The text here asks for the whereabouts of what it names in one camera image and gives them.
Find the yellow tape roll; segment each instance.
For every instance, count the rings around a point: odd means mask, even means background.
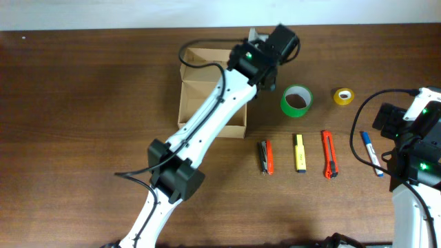
[[[348,105],[356,95],[351,89],[342,88],[334,94],[334,101],[339,105]]]

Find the green tape roll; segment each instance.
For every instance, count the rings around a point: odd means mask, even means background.
[[[287,96],[289,95],[298,95],[301,98],[303,98],[303,100],[305,100],[306,107],[302,107],[302,108],[292,107],[287,102]],[[313,97],[311,90],[309,90],[307,87],[303,85],[291,85],[285,90],[285,92],[283,92],[283,97],[282,100],[280,101],[280,106],[282,107],[282,111],[286,115],[290,117],[298,118],[306,114],[306,112],[308,112],[309,108],[312,105],[312,100]]]

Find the tape roll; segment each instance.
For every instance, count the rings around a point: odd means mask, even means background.
[[[305,107],[298,107],[298,106],[291,106],[288,103],[287,97],[290,97],[291,95],[295,96],[296,98],[302,98],[304,103],[303,105]],[[291,85],[289,86],[285,92],[283,92],[282,100],[280,101],[280,106],[282,107],[282,111],[294,118],[298,118],[306,114],[308,112],[309,108],[312,105],[313,96],[311,91],[303,86],[303,85]]]
[[[348,105],[356,95],[351,89],[342,88],[334,94],[334,101],[339,105]]]

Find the red utility knife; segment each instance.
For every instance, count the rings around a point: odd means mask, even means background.
[[[325,177],[328,179],[335,178],[338,174],[338,166],[331,132],[322,131],[322,141],[326,156]]]

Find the black motor joint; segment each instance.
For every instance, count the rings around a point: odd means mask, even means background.
[[[278,25],[266,41],[236,45],[229,56],[227,70],[237,70],[258,90],[272,91],[276,87],[277,67],[287,62],[299,43],[296,33]]]
[[[407,110],[383,103],[372,127],[395,142],[395,148],[382,156],[402,179],[441,190],[441,103],[430,101],[414,121],[406,121]]]

